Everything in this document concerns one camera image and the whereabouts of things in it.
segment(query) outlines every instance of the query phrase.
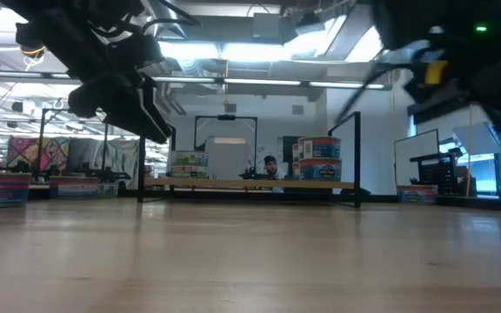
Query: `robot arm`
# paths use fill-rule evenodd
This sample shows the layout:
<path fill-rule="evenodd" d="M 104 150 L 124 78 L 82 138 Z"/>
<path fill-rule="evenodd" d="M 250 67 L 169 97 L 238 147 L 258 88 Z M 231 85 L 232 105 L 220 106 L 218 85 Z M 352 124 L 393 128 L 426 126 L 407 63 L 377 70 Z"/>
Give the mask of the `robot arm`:
<path fill-rule="evenodd" d="M 414 78 L 405 90 L 416 103 L 426 103 L 456 84 L 464 92 L 465 106 L 480 103 L 501 132 L 501 0 L 373 0 L 371 13 L 385 50 L 419 40 L 429 46 L 409 63 L 374 69 L 367 82 L 388 70 L 409 69 Z M 438 52 L 438 57 L 422 62 L 429 52 Z M 338 118 L 351 110 L 362 92 L 350 99 Z"/>
<path fill-rule="evenodd" d="M 173 7 L 161 0 L 167 7 Z M 50 50 L 83 85 L 70 93 L 70 111 L 93 117 L 106 112 L 106 123 L 158 143 L 170 136 L 170 127 L 154 104 L 155 84 L 139 73 L 164 58 L 153 34 L 155 23 L 197 23 L 184 17 L 146 22 L 149 12 L 141 0 L 2 0 L 28 20 L 17 25 L 17 42 L 30 50 Z M 131 20 L 143 20 L 143 24 Z"/>

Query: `yellow component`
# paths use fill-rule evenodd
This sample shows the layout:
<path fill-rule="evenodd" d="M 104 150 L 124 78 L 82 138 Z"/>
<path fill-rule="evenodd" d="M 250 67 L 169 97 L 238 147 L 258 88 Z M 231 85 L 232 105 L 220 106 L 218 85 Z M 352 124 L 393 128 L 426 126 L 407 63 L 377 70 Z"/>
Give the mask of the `yellow component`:
<path fill-rule="evenodd" d="M 38 50 L 34 50 L 34 51 L 25 51 L 25 50 L 21 50 L 21 51 L 26 55 L 38 55 L 44 50 L 45 50 L 45 46 L 38 49 Z"/>
<path fill-rule="evenodd" d="M 439 84 L 442 83 L 442 70 L 449 64 L 448 61 L 435 61 L 428 65 L 424 76 L 424 83 Z"/>

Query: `person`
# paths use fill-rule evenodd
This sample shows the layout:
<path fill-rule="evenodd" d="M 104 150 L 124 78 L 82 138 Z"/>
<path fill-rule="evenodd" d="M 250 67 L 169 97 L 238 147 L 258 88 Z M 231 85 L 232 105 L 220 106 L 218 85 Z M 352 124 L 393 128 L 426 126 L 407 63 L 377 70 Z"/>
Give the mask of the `person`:
<path fill-rule="evenodd" d="M 268 174 L 272 179 L 284 179 L 285 173 L 277 167 L 277 160 L 273 156 L 267 156 L 264 158 L 264 164 L 266 168 L 266 174 Z M 283 188 L 274 187 L 271 189 L 273 193 L 284 193 Z"/>

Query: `green led light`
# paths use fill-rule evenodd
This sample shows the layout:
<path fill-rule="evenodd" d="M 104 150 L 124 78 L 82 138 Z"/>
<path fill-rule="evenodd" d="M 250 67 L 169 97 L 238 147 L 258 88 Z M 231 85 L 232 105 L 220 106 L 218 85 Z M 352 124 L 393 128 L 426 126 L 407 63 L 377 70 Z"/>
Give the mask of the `green led light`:
<path fill-rule="evenodd" d="M 478 32 L 486 32 L 488 28 L 486 26 L 479 25 L 475 28 L 475 30 Z"/>

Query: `blue cylindrical container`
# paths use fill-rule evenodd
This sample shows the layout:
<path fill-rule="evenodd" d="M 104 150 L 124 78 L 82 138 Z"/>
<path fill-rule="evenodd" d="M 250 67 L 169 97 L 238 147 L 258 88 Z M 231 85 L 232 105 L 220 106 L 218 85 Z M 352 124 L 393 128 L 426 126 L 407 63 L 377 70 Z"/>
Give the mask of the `blue cylindrical container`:
<path fill-rule="evenodd" d="M 299 172 L 303 180 L 341 181 L 341 160 L 304 159 L 299 162 Z"/>
<path fill-rule="evenodd" d="M 301 159 L 335 158 L 339 159 L 341 140 L 335 137 L 303 137 L 299 139 Z"/>

